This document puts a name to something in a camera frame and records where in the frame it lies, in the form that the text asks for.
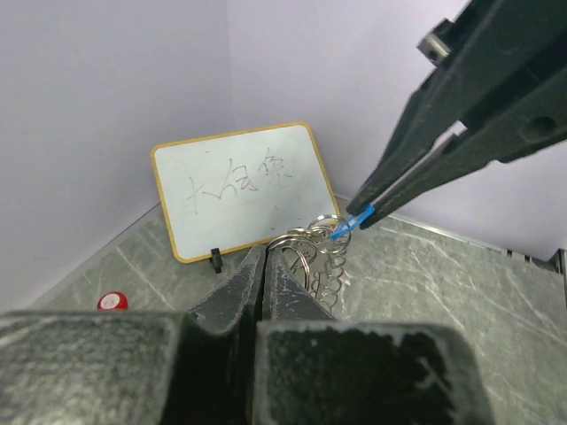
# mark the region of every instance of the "marble floor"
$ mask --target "marble floor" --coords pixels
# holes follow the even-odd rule
[[[153,214],[33,308],[96,310],[124,292],[133,310],[186,310],[232,273],[245,251],[178,263]],[[343,321],[442,323],[476,353],[500,424],[567,424],[567,310],[560,274],[387,218],[356,232],[333,313]]]

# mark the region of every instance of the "white wall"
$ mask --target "white wall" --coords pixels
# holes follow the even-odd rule
[[[157,143],[234,128],[226,1],[0,4],[0,310],[159,201]]]
[[[376,166],[408,96],[432,70],[416,49],[464,0],[229,0],[237,126],[305,120],[335,191]],[[567,247],[567,143],[424,194],[400,213],[550,257]]]

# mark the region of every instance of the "blue plastic tab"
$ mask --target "blue plastic tab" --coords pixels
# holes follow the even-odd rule
[[[353,230],[358,228],[362,224],[362,222],[365,221],[369,216],[371,216],[375,211],[376,211],[376,208],[374,207],[374,205],[367,206],[366,210],[364,210],[363,212],[361,212],[358,215],[354,215],[351,218],[349,218],[346,221],[348,223],[348,225],[345,224],[345,223],[341,224],[337,228],[337,230],[335,230],[335,233],[333,233],[330,236],[330,240],[336,241],[337,239],[346,235],[347,233],[352,232]]]

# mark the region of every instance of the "whiteboard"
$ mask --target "whiteboard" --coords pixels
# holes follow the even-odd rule
[[[338,213],[304,123],[161,144],[151,161],[173,253],[184,263]]]

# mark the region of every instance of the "red bottle cap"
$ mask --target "red bottle cap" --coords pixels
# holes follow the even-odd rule
[[[97,309],[106,311],[128,310],[128,299],[121,292],[108,292],[98,300]]]

